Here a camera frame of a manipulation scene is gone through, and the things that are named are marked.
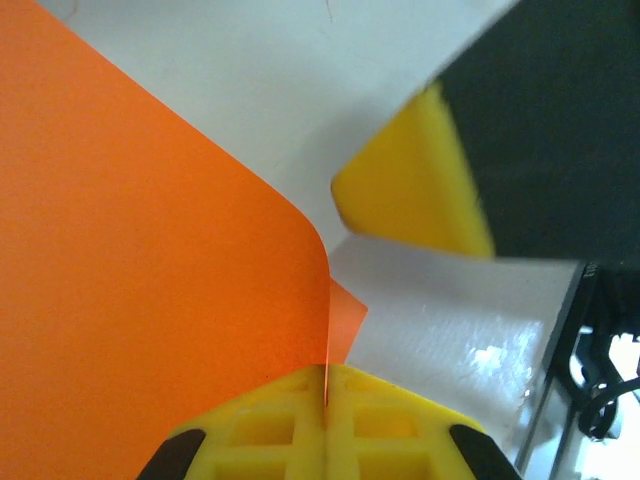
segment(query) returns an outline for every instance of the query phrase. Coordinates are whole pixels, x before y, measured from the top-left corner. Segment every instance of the black cable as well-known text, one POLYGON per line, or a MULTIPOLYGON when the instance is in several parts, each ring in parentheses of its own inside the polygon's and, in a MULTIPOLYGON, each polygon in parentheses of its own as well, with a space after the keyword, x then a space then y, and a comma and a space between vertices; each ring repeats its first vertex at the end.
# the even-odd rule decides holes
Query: black cable
POLYGON ((610 402, 617 400, 618 397, 625 393, 631 393, 640 389, 640 377, 633 380, 627 380, 616 385, 605 388, 597 397, 587 403, 586 407, 578 418, 578 428, 586 435, 602 440, 607 434, 608 427, 597 428, 594 422, 600 415, 600 410, 605 408, 610 402))

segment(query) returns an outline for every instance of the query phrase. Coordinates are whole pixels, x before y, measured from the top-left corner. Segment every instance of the yellow foam block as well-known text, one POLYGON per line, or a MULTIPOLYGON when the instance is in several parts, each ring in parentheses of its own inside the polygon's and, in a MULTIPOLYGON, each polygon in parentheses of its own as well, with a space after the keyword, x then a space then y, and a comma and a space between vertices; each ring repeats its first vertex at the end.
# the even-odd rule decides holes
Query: yellow foam block
MULTIPOLYGON (((174 439, 203 437, 184 478, 475 478, 449 432, 452 425, 481 430, 475 422, 344 365, 329 368, 325 411, 324 372, 302 369, 182 425, 174 439)), ((146 475, 155 478, 149 465, 146 475)))
POLYGON ((490 257, 490 230, 435 84, 416 95, 333 179, 345 224, 365 233, 448 252, 490 257))

